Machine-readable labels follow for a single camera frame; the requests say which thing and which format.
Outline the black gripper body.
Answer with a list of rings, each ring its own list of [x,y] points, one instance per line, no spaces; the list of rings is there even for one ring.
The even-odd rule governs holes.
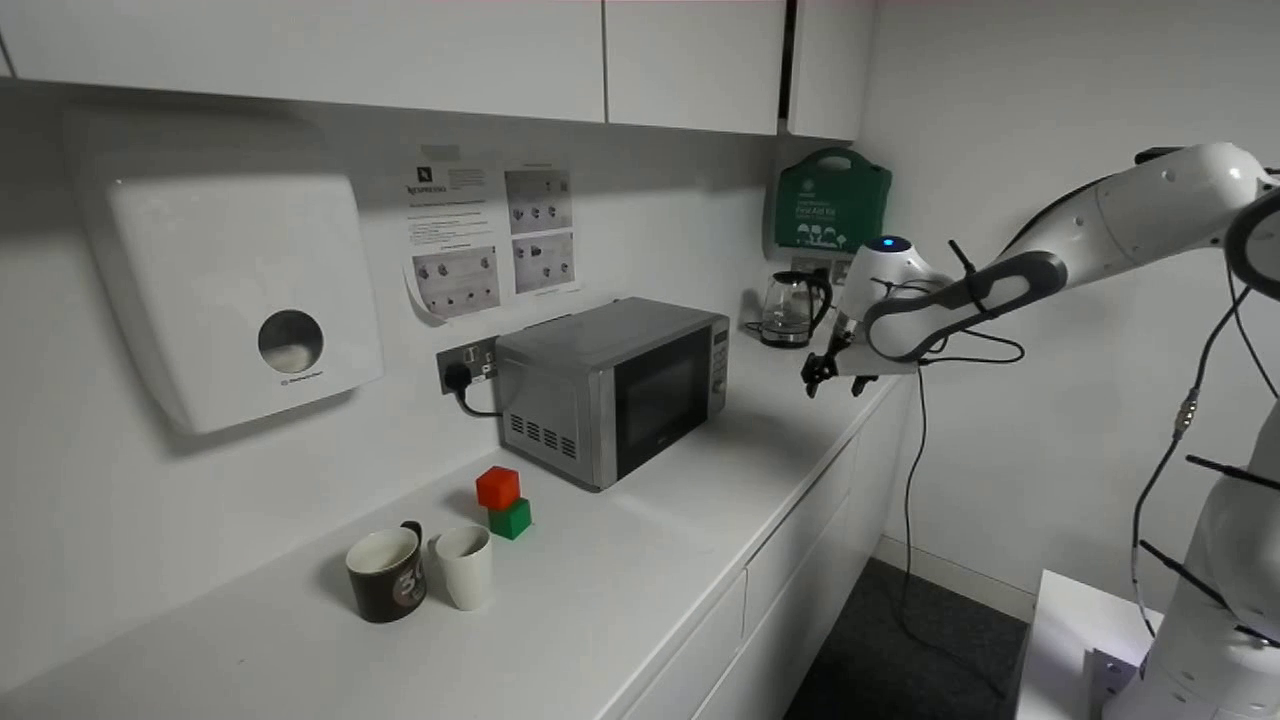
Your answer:
[[[844,315],[837,315],[834,327],[830,327],[830,342],[819,352],[814,352],[814,357],[819,357],[825,378],[849,377],[852,391],[866,391],[874,385],[874,372],[866,372],[852,358],[852,342],[857,342],[852,324]]]

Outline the white robot base table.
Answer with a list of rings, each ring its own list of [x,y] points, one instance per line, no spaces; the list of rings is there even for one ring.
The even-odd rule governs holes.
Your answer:
[[[1046,571],[1013,720],[1100,720],[1149,646],[1151,637],[1131,599]]]

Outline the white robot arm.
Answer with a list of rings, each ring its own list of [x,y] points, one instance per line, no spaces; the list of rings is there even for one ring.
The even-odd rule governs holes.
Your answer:
[[[1037,209],[953,271],[910,241],[852,257],[799,378],[874,389],[988,367],[953,348],[1022,327],[1005,400],[1073,407],[1068,467],[1123,471],[1123,582],[1149,650],[1104,720],[1280,720],[1277,168],[1236,142],[1149,149]]]

